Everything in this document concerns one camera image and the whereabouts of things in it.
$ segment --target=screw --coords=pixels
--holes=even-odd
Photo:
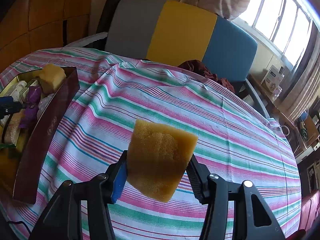
[[[64,186],[64,187],[69,187],[70,185],[72,184],[72,181],[71,180],[66,180],[66,181],[64,181],[63,183],[62,183],[62,185]]]
[[[105,173],[100,173],[97,178],[103,180],[107,178],[107,175]]]
[[[246,180],[244,183],[243,183],[246,187],[252,187],[253,183],[250,181],[250,180]]]
[[[215,174],[215,173],[211,173],[211,174],[209,175],[209,178],[210,178],[210,179],[213,179],[213,180],[216,180],[216,179],[219,179],[219,176],[218,176],[217,174]]]

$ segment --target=gray armrest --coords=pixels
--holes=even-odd
[[[106,38],[107,36],[108,36],[107,32],[97,33],[97,34],[94,34],[94,35],[79,39],[79,40],[74,41],[72,43],[69,43],[65,47],[82,48],[82,47],[90,44],[91,42],[94,42],[94,41],[97,41],[97,40],[102,40],[102,39]]]
[[[270,118],[260,97],[258,96],[257,92],[254,90],[253,86],[250,84],[250,82],[247,79],[245,79],[244,81],[244,86],[248,91],[249,95],[251,96],[252,100],[254,101],[254,109],[256,109],[263,117]]]

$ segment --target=striped tablecloth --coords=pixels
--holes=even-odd
[[[104,172],[128,148],[135,120],[145,119],[198,135],[194,154],[200,163],[228,181],[250,179],[284,234],[289,236],[298,229],[299,173],[274,119],[266,120],[209,79],[197,81],[173,67],[95,49],[46,49],[29,54],[0,75],[2,88],[18,73],[47,63],[76,66],[80,90],[49,148],[36,204],[13,203],[1,193],[0,208],[7,219],[22,220],[32,229],[64,180],[87,181]],[[126,183],[121,198],[109,205],[109,210],[119,240],[198,239],[206,206],[194,198],[185,173],[168,203],[149,199]],[[86,214],[83,202],[83,233],[84,239],[89,239]],[[232,237],[232,220],[230,203],[226,238]],[[28,238],[23,225],[13,229],[21,239]]]

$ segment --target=sponge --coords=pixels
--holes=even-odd
[[[127,181],[144,195],[168,202],[198,137],[169,125],[136,120],[127,152]]]
[[[63,68],[51,63],[44,66],[39,76],[42,91],[45,94],[57,92],[66,78]]]

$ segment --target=purple plastic wrapper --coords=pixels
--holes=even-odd
[[[27,108],[24,110],[24,116],[20,121],[19,128],[30,128],[37,121],[38,104],[41,99],[42,89],[40,86],[29,87],[26,98]]]

